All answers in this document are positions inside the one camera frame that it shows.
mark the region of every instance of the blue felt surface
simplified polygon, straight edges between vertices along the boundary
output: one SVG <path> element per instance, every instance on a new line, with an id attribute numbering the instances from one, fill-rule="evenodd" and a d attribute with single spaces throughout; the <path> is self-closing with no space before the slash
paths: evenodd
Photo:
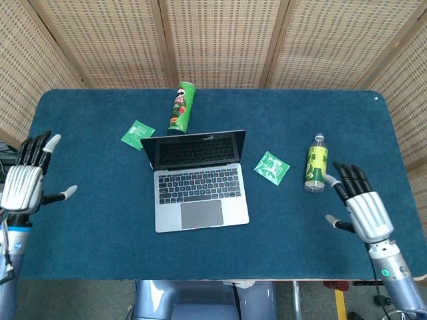
<path id="1" fill-rule="evenodd" d="M 188 133 L 246 129 L 242 167 L 250 224 L 157 234 L 153 172 L 143 151 L 120 141 L 137 119 L 165 135 L 175 90 L 54 90 L 42 96 L 32 135 L 62 134 L 46 193 L 77 184 L 43 207 L 26 278 L 371 279 L 361 241 L 333 229 L 348 220 L 335 193 L 303 190 L 306 153 L 321 132 L 332 161 L 357 163 L 388 208 L 394 238 L 414 274 L 426 242 L 384 98 L 373 91 L 198 90 Z M 266 152 L 291 165 L 279 187 L 254 172 Z"/>

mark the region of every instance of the laptop screen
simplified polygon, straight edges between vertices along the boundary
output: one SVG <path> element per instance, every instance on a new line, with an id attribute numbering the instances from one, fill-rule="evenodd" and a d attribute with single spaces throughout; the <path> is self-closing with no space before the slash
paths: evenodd
<path id="1" fill-rule="evenodd" d="M 246 132 L 225 131 L 141 139 L 155 170 L 240 162 Z"/>

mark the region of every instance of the laptop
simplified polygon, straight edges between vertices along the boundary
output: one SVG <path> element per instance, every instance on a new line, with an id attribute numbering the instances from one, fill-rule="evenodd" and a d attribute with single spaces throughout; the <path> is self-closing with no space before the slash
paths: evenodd
<path id="1" fill-rule="evenodd" d="M 141 139 L 154 169 L 156 232 L 249 223 L 240 166 L 245 134 Z"/>

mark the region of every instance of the red object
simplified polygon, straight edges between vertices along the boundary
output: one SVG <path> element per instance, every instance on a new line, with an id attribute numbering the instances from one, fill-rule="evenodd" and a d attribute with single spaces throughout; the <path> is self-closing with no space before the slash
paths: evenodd
<path id="1" fill-rule="evenodd" d="M 337 289 L 343 292 L 350 288 L 348 281 L 323 281 L 323 285 L 329 289 Z"/>

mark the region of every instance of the bottle cap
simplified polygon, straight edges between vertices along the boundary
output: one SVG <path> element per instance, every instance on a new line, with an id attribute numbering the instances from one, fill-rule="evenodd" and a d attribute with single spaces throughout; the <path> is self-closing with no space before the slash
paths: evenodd
<path id="1" fill-rule="evenodd" d="M 314 137 L 314 140 L 316 140 L 316 141 L 323 141 L 325 139 L 325 137 L 321 134 L 321 133 L 318 133 L 315 137 Z"/>

